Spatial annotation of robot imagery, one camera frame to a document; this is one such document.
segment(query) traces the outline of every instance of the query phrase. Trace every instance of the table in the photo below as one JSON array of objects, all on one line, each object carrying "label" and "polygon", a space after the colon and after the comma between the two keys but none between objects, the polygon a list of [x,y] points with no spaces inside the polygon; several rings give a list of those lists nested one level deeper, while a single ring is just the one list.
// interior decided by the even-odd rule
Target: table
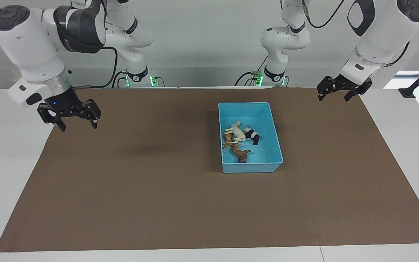
[{"label": "table", "polygon": [[[419,104],[398,91],[371,89],[362,100],[419,197]],[[52,126],[0,90],[0,236]],[[267,249],[87,251],[0,254],[0,261],[419,261],[419,244]]]}]

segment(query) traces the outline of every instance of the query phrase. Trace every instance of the blue plastic bin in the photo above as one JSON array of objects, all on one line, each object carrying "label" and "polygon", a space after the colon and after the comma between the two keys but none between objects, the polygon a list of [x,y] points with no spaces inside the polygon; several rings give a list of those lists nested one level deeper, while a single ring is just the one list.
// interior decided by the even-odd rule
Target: blue plastic bin
[{"label": "blue plastic bin", "polygon": [[223,133],[237,121],[242,123],[240,129],[250,126],[260,134],[261,139],[257,146],[253,145],[251,139],[242,143],[240,150],[251,150],[247,155],[247,162],[243,164],[238,163],[237,156],[232,153],[231,148],[224,150],[221,146],[223,172],[230,174],[274,172],[284,159],[269,103],[220,103],[221,145],[226,139]]}]

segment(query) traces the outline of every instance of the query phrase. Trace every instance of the brown dog figurine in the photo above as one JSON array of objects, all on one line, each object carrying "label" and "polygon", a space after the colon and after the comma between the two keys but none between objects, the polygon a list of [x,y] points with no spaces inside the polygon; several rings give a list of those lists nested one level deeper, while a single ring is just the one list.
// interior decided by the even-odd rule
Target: brown dog figurine
[{"label": "brown dog figurine", "polygon": [[226,141],[224,141],[224,143],[223,143],[224,149],[226,149],[226,148],[228,148],[232,145],[233,133],[225,134],[225,136],[226,136]]},{"label": "brown dog figurine", "polygon": [[237,156],[239,163],[246,163],[247,162],[247,154],[251,152],[251,150],[239,150],[240,144],[233,144],[232,145],[232,152]]}]

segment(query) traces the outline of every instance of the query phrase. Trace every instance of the animal figurine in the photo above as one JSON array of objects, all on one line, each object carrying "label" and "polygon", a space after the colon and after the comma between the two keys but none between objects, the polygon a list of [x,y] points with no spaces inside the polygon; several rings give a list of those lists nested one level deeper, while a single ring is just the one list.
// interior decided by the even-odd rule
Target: animal figurine
[{"label": "animal figurine", "polygon": [[260,134],[256,133],[250,126],[247,126],[243,131],[245,131],[245,136],[247,139],[251,139],[253,141],[253,145],[257,146],[258,142],[260,141]]},{"label": "animal figurine", "polygon": [[238,163],[246,163],[247,162],[247,154],[251,152],[251,150],[242,151],[238,149],[240,144],[233,144],[232,145],[232,152],[237,156]]},{"label": "animal figurine", "polygon": [[237,121],[235,124],[233,124],[231,126],[231,128],[226,129],[226,132],[224,133],[225,135],[226,134],[231,134],[231,133],[234,134],[234,142],[233,142],[233,144],[236,144],[238,142],[244,142],[244,141],[247,140],[247,138],[245,136],[245,133],[243,133],[243,131],[239,128],[239,126],[241,124],[242,123],[240,123],[240,121]]},{"label": "animal figurine", "polygon": [[232,136],[233,136],[233,134],[232,133],[228,133],[228,134],[225,134],[225,136],[226,136],[226,141],[224,141],[224,143],[223,143],[224,149],[226,149],[226,148],[228,148],[228,147],[230,147],[232,145]]}]

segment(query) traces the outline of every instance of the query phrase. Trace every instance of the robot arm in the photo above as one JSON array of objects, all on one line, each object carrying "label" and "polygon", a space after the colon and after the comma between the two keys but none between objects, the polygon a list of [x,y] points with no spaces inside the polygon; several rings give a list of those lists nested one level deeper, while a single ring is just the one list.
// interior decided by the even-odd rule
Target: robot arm
[{"label": "robot arm", "polygon": [[106,45],[117,49],[126,65],[127,77],[133,84],[156,86],[152,70],[146,65],[143,54],[137,48],[150,46],[153,37],[150,30],[132,14],[129,0],[109,0]]},{"label": "robot arm", "polygon": [[[109,9],[106,0],[72,2],[74,7],[44,11],[21,5],[0,9],[0,46],[22,73],[9,89],[10,97],[25,107],[44,100],[38,107],[41,118],[62,131],[62,118],[70,116],[87,119],[96,128],[101,111],[93,100],[78,99],[56,50],[96,53],[108,43],[118,50],[133,82],[149,83],[146,79],[150,79],[156,85],[143,55],[135,49],[150,45],[151,33],[130,15],[128,0],[109,0]],[[120,27],[106,29],[107,13]]]},{"label": "robot arm", "polygon": [[326,76],[319,83],[319,100],[340,90],[349,91],[346,101],[364,94],[372,85],[370,77],[419,30],[419,0],[356,0],[349,10],[348,22],[361,37],[360,42],[339,76]]},{"label": "robot arm", "polygon": [[306,18],[301,0],[286,0],[282,18],[285,28],[268,28],[261,35],[261,45],[268,51],[266,67],[262,74],[264,82],[279,86],[285,78],[289,61],[286,50],[303,49],[310,43],[310,32],[305,27]]},{"label": "robot arm", "polygon": [[64,63],[41,25],[40,9],[21,5],[1,8],[0,46],[22,74],[8,91],[13,100],[25,107],[44,100],[38,113],[45,123],[53,123],[62,131],[62,118],[70,116],[87,119],[97,127],[101,111],[93,100],[82,103],[73,91]]}]

